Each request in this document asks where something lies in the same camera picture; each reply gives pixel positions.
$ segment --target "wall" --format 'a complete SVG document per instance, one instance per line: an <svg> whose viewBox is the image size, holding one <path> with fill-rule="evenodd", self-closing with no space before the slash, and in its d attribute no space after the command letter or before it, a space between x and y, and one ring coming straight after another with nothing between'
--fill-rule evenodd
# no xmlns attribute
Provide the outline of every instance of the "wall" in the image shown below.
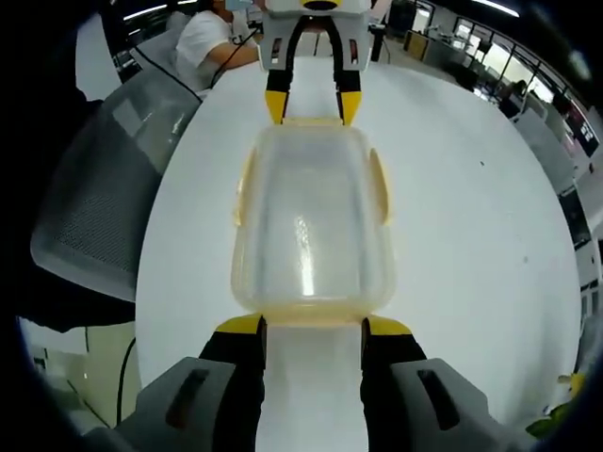
<svg viewBox="0 0 603 452"><path fill-rule="evenodd" d="M389 11L392 5L392 0L377 0L372 10L370 11L370 17L374 22L379 23L385 17L385 14Z"/></svg>
<svg viewBox="0 0 603 452"><path fill-rule="evenodd" d="M603 223L599 224L599 226L593 231L593 236L597 240L603 240Z"/></svg>
<svg viewBox="0 0 603 452"><path fill-rule="evenodd" d="M454 26L456 25L456 19L459 17L449 9L442 7L433 7L433 19L432 26L440 25L438 30L440 33L454 34ZM438 32L430 30L429 36L436 38Z"/></svg>
<svg viewBox="0 0 603 452"><path fill-rule="evenodd" d="M586 112L586 109L580 103L576 103L582 113ZM603 172L603 145L601 141L603 141L603 125L601 124L601 117L597 113L597 111L591 107L588 112L585 113L586 121L591 125L591 128L595 132L597 139L599 140L599 145L593 152L593 155L590 157L584 152L582 146L576 141L575 143L575 153L574 153L574 164L576 166L575 177L578 181L582 181L583 179L589 180L589 166L593 163L595 171ZM600 195L601 202L603 202L603 195Z"/></svg>
<svg viewBox="0 0 603 452"><path fill-rule="evenodd" d="M95 14L77 32L75 80L89 101L104 100L122 84L106 44L101 16Z"/></svg>
<svg viewBox="0 0 603 452"><path fill-rule="evenodd" d="M600 127L601 124L597 124L596 116L592 114L590 116L588 119L595 129L597 137L603 139L603 136L599 135L601 129L596 130L596 127ZM603 224L603 149L601 144L599 144L599 147L591 157L591 163L593 172L587 170L578 179L576 186L586 222L592 232L595 230L600 231Z"/></svg>
<svg viewBox="0 0 603 452"><path fill-rule="evenodd" d="M31 347L48 348L78 355L84 355L88 352L85 328L73 328L67 332L57 332L21 319L21 330L30 352Z"/></svg>
<svg viewBox="0 0 603 452"><path fill-rule="evenodd" d="M413 30L424 32L427 25L430 23L430 15L428 12L421 12L423 9L419 9L416 12L415 21L413 22Z"/></svg>

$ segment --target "person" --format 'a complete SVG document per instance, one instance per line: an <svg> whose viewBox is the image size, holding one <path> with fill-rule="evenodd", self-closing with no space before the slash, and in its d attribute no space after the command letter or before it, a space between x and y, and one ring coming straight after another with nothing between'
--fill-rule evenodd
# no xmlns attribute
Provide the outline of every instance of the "person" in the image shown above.
<svg viewBox="0 0 603 452"><path fill-rule="evenodd" d="M180 35L190 21L190 16L180 10L178 0L168 0L166 11L170 14L166 21L166 31L176 30Z"/></svg>
<svg viewBox="0 0 603 452"><path fill-rule="evenodd" d="M224 0L199 0L199 12L188 22L176 44L175 69L195 92L211 88L216 72L259 59L257 43L246 40L251 31L239 11L225 8Z"/></svg>
<svg viewBox="0 0 603 452"><path fill-rule="evenodd" d="M527 87L528 84L522 79L518 82L513 82L500 90L500 103L498 104L498 109L507 118L512 118L519 113Z"/></svg>

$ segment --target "chair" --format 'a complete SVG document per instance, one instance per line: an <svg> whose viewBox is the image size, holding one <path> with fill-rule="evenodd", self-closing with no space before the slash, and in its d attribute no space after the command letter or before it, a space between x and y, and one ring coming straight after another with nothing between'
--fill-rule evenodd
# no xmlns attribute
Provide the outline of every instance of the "chair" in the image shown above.
<svg viewBox="0 0 603 452"><path fill-rule="evenodd" d="M139 44L139 49L144 52L149 59L161 66L171 75L178 77L178 72L174 67L175 49L178 43L178 38L182 30L172 29L160 35L157 35L145 42ZM153 67L137 49L132 49L132 57L140 65L142 69L150 69Z"/></svg>
<svg viewBox="0 0 603 452"><path fill-rule="evenodd" d="M107 97L57 166L31 237L35 264L134 301L155 194L197 106L155 68Z"/></svg>

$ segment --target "black cable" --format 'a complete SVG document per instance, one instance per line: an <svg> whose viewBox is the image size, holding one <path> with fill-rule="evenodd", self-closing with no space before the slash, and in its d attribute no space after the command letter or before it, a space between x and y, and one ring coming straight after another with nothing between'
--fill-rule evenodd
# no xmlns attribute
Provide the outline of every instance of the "black cable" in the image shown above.
<svg viewBox="0 0 603 452"><path fill-rule="evenodd" d="M182 88L186 89L190 94L192 94L194 96L194 98L197 99L197 102L199 102L199 104L202 102L201 98L197 95L197 93L195 91L193 91L191 88L189 88L185 83L183 83L180 80L178 80L178 77L174 77L171 73L169 73L168 71L166 71L165 69L163 69L160 65L158 65L157 63L155 63L154 61L152 61L149 57L147 57L146 55L144 55L144 52L142 52L136 44L134 44L134 48L140 54L141 57L143 57L144 59L146 59L150 64L152 64L153 66L155 66L156 68L158 68L161 72L163 72L164 74L166 74L174 82L176 82L178 85L180 85Z"/></svg>
<svg viewBox="0 0 603 452"><path fill-rule="evenodd" d="M252 32L250 33L250 35L249 35L247 38L245 38L245 39L243 40L243 42L241 42L241 43L240 43L240 44L239 44L239 45L236 47L235 51L234 51L232 54L230 54L230 56L229 56L229 57L226 59L226 61L224 61L224 62L223 62L221 65L220 65L220 67L218 68L218 70L217 70L217 71L214 73L214 76L213 76L213 77L211 77L211 83L209 84L209 88L210 88L210 89L212 89L212 88L214 88L214 87L216 86L216 81L218 80L218 75L220 75L220 73L222 72L222 70L224 69L224 67L225 67L225 66L228 64L228 62L229 62L231 59L233 59L233 57L235 56L236 52L238 52L238 50L239 50L239 49L240 49L240 48L241 48L243 45L245 45L245 43L246 43L248 40L250 40L250 39L252 38L252 36L253 36L255 33L257 33L257 30L258 30L258 28L255 28L255 30L254 30L254 31L252 31Z"/></svg>
<svg viewBox="0 0 603 452"><path fill-rule="evenodd" d="M389 47L387 47L387 42L385 42L385 37L383 37L383 47L385 47L385 50L387 51L387 64L391 64L392 54L389 51Z"/></svg>
<svg viewBox="0 0 603 452"><path fill-rule="evenodd" d="M136 337L132 338L132 342L130 342L130 345L125 351L125 355L123 355L122 370L120 371L120 382L118 383L117 388L117 413L115 415L116 425L119 425L122 422L123 378L125 377L125 367L128 364L130 352L132 351L132 347L135 343Z"/></svg>
<svg viewBox="0 0 603 452"><path fill-rule="evenodd" d="M320 41L320 33L317 33L317 41L314 44L314 57L317 55L318 52L318 42Z"/></svg>

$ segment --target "ceiling light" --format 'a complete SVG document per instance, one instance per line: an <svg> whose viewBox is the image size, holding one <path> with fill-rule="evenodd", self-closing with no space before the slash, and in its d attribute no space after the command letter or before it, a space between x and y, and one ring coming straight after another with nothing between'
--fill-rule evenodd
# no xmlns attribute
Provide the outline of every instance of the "ceiling light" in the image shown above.
<svg viewBox="0 0 603 452"><path fill-rule="evenodd" d="M135 12L134 14L130 14L129 16L125 16L123 19L125 21L129 21L130 19L134 19L135 17L142 16L143 14L148 14L149 12L159 11L160 9L167 8L167 5L159 5L158 7L152 7L149 9L145 9L143 11Z"/></svg>
<svg viewBox="0 0 603 452"><path fill-rule="evenodd" d="M519 13L517 11L514 11L514 10L512 10L510 8L507 8L507 7L503 7L502 5L499 5L498 3L491 2L490 0L473 0L473 1L477 2L477 3L481 3L481 4L486 5L488 7L491 7L491 8L496 8L499 11L506 12L507 14L511 14L514 17L519 17Z"/></svg>

